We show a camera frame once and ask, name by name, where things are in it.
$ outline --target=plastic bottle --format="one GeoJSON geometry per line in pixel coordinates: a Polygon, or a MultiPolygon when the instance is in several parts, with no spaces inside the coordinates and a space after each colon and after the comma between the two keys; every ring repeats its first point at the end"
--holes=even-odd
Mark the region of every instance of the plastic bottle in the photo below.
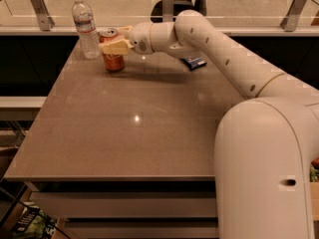
{"type": "Polygon", "coordinates": [[[93,12],[84,0],[74,0],[72,16],[79,33],[81,49],[87,59],[101,56],[99,33],[94,22],[93,12]]]}

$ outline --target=glass railing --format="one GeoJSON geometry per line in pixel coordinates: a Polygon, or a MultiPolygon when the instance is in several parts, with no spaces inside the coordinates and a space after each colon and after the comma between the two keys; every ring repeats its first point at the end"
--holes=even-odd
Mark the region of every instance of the glass railing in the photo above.
{"type": "MultiPolygon", "coordinates": [[[[44,0],[56,27],[73,28],[73,0],[44,0]]],[[[86,0],[99,27],[135,25],[149,21],[159,0],[86,0]]],[[[279,27],[293,0],[206,0],[207,19],[220,27],[279,27]]],[[[319,0],[307,0],[298,26],[310,27],[319,0]]],[[[34,26],[37,18],[30,0],[1,0],[1,26],[34,26]]]]}

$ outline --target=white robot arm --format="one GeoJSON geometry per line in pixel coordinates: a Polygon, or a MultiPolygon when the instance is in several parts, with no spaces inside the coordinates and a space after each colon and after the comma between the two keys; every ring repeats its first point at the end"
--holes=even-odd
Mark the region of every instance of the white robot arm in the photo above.
{"type": "Polygon", "coordinates": [[[309,167],[319,154],[319,93],[226,35],[199,13],[130,31],[139,54],[206,53],[247,101],[231,109],[215,139],[222,239],[314,239],[309,167]]]}

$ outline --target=bottle label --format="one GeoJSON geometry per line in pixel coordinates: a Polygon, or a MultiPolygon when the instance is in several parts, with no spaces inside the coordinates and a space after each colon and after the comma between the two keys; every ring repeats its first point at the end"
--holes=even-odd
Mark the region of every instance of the bottle label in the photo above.
{"type": "Polygon", "coordinates": [[[75,16],[74,23],[76,25],[77,31],[80,33],[90,33],[96,29],[92,15],[86,15],[85,17],[75,16]]]}

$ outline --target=orange can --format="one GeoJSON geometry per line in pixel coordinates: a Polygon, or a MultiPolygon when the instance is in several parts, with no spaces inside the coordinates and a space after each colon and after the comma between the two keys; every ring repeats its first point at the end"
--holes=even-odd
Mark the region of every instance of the orange can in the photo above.
{"type": "MultiPolygon", "coordinates": [[[[110,42],[119,36],[115,28],[106,28],[100,32],[100,43],[110,42]]],[[[118,72],[125,67],[123,55],[103,54],[106,69],[109,72],[118,72]]]]}

